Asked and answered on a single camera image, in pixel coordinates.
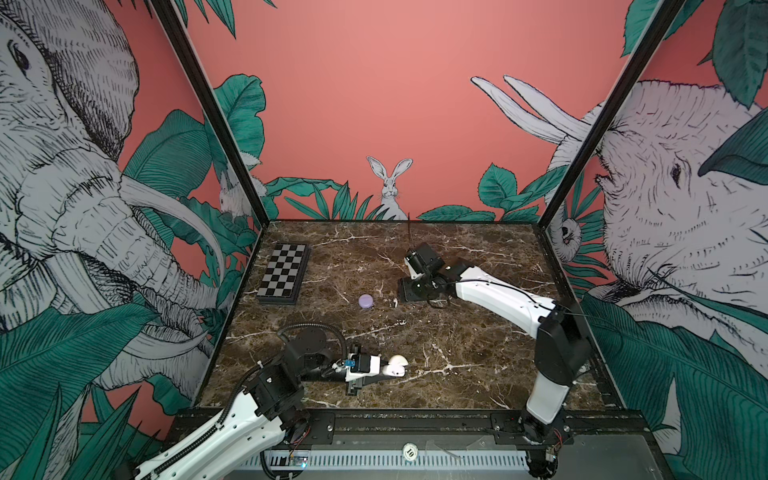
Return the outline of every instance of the round sticker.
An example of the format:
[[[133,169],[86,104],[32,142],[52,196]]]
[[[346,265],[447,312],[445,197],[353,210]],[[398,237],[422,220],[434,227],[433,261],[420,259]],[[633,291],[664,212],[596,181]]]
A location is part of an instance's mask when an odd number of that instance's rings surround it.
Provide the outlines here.
[[[419,447],[412,443],[406,443],[402,447],[402,456],[406,458],[407,462],[413,462],[419,456]]]

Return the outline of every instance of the elephant ear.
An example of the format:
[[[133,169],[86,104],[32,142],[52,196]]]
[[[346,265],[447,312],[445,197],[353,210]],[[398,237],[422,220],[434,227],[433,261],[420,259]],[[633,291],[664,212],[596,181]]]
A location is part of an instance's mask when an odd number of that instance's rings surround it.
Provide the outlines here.
[[[136,61],[103,0],[0,0],[35,43],[91,139],[117,160],[131,130]]]

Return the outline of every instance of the rabbit ear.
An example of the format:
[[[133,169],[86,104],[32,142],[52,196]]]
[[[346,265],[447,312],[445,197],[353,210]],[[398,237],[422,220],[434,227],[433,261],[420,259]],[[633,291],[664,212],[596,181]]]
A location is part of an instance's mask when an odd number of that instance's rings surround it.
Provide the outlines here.
[[[371,170],[373,170],[373,173],[382,180],[386,180],[386,168],[384,168],[384,165],[378,160],[376,160],[374,157],[368,157],[368,163],[371,164]]]
[[[400,163],[397,164],[397,167],[395,167],[395,171],[392,172],[392,178],[397,178],[403,173],[405,173],[405,171],[408,170],[412,164],[413,164],[413,160],[410,158],[401,160]]]

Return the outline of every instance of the checkered board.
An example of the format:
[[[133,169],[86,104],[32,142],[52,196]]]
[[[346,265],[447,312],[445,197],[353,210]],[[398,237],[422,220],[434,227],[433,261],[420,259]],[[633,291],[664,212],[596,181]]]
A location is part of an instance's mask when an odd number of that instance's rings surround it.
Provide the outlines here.
[[[272,251],[256,297],[261,303],[295,305],[304,278],[310,246],[303,243],[278,243]]]

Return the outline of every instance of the rabbit illustration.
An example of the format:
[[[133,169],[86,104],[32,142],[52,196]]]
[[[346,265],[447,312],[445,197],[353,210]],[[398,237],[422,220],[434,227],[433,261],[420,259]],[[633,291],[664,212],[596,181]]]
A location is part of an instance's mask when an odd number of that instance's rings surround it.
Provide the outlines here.
[[[384,180],[384,188],[382,189],[382,209],[386,209],[384,214],[384,220],[408,220],[405,212],[400,209],[397,204],[398,191],[395,186],[395,180],[397,177],[408,170],[413,164],[413,160],[406,158],[400,161],[392,172],[392,176],[388,177],[386,174],[386,168],[384,165],[374,157],[368,157],[368,163],[371,164],[371,170],[378,177]]]

